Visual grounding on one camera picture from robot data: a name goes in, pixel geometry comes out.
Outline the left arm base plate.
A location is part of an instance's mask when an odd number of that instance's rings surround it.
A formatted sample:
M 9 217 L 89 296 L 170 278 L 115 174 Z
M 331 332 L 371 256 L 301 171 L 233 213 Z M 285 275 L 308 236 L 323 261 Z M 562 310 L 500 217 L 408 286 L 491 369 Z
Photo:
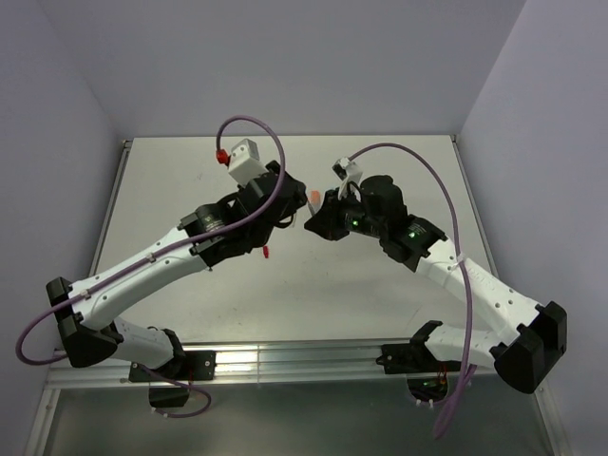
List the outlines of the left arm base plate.
M 152 370 L 150 374 L 140 365 L 132 364 L 128 374 L 131 383 L 143 383 L 163 380 L 173 381 L 211 381 L 215 376 L 217 353 L 211 350 L 186 351 L 184 359 L 178 363 L 169 363 L 166 367 Z

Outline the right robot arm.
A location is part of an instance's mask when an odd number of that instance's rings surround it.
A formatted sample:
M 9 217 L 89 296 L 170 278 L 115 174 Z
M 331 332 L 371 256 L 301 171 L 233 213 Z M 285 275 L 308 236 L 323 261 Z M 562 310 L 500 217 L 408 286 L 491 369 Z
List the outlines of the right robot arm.
M 425 323 L 406 343 L 381 348 L 378 365 L 387 374 L 422 373 L 469 364 L 493 369 L 505 383 L 530 394 L 566 352 L 567 313 L 554 301 L 542 305 L 501 282 L 475 261 L 457 253 L 454 241 L 425 218 L 409 212 L 389 176 L 326 192 L 304 224 L 329 241 L 351 233 L 375 238 L 383 252 L 418 276 L 434 282 L 479 316 L 488 330 L 470 322 L 454 328 Z

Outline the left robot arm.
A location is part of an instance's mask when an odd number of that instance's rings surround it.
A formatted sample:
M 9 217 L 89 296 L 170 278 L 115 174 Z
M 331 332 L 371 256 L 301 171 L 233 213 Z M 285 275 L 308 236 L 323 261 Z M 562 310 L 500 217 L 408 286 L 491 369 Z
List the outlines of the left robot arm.
M 181 375 L 186 355 L 177 335 L 131 324 L 123 313 L 174 281 L 263 247 L 306 202 L 305 184 L 271 161 L 265 173 L 200 206 L 123 263 L 77 282 L 51 280 L 50 303 L 71 303 L 55 315 L 70 365 L 86 368 L 114 358 L 144 365 L 163 379 Z

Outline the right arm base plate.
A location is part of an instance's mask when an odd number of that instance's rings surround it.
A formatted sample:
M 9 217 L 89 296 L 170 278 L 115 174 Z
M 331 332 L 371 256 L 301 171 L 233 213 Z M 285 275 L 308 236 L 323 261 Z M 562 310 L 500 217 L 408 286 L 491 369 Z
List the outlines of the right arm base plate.
M 424 345 L 411 343 L 382 345 L 375 364 L 386 375 L 457 372 L 461 367 L 459 361 L 440 361 Z

